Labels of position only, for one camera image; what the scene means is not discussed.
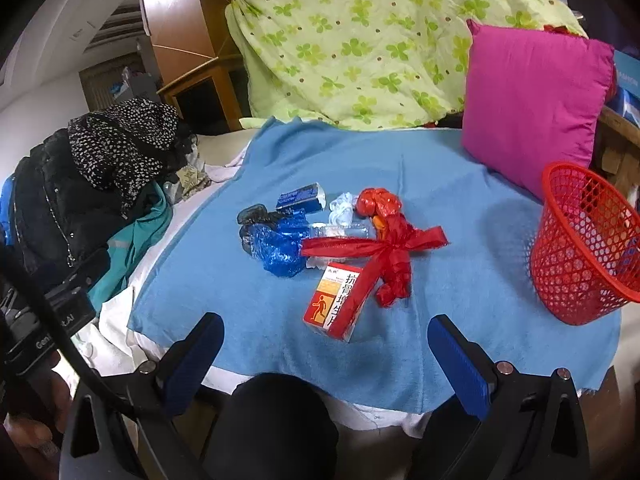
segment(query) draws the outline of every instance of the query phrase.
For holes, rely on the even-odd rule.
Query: metal screw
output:
[[[569,379],[571,379],[571,372],[566,368],[558,368],[558,370],[556,370],[556,373],[558,374],[559,377],[561,377],[565,381],[568,381]]]
[[[502,375],[513,374],[513,365],[508,361],[500,361],[495,367]]]
[[[141,374],[145,374],[145,375],[150,374],[155,369],[156,369],[156,363],[153,361],[145,361],[138,367],[138,371]]]

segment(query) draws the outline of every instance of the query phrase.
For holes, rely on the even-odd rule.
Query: pink pillow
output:
[[[542,30],[467,24],[473,35],[462,145],[543,199],[550,162],[588,167],[614,76],[613,47]]]

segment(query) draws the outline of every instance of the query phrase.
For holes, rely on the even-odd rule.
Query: white sheet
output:
[[[131,308],[146,277],[156,260],[175,234],[182,228],[191,215],[220,188],[231,179],[240,168],[246,148],[226,166],[205,166],[213,184],[190,199],[174,206],[174,216],[162,237],[142,258],[129,278],[129,286],[119,295],[103,303],[100,319],[96,324],[84,327],[76,336],[76,346],[89,364],[102,375],[129,373],[135,370],[147,358],[159,360],[166,349],[160,348],[146,336],[127,329]],[[78,383],[73,370],[65,364],[58,372],[72,388]],[[231,394],[238,384],[248,380],[249,376],[236,374],[212,366],[202,383],[205,386]],[[322,399],[335,422],[353,430],[375,430],[387,426],[401,426],[409,436],[419,438],[429,414],[414,414],[382,410],[359,404],[351,404],[320,392]]]

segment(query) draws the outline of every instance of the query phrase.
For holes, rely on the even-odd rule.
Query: blue box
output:
[[[618,72],[618,85],[640,98],[640,60],[616,50],[613,61]]]
[[[281,194],[276,204],[276,211],[293,209],[305,213],[315,213],[322,211],[325,205],[324,190],[315,182],[309,186]]]

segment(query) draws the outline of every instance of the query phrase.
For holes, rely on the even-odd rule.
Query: red ribbon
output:
[[[383,285],[376,291],[381,306],[388,307],[396,298],[409,297],[411,265],[409,251],[437,249],[449,242],[442,227],[416,229],[402,213],[386,217],[387,232],[384,240],[363,238],[307,238],[302,241],[303,256],[329,258],[361,258],[371,256],[344,300],[340,312],[328,330],[331,337],[342,339],[354,315],[382,278]]]

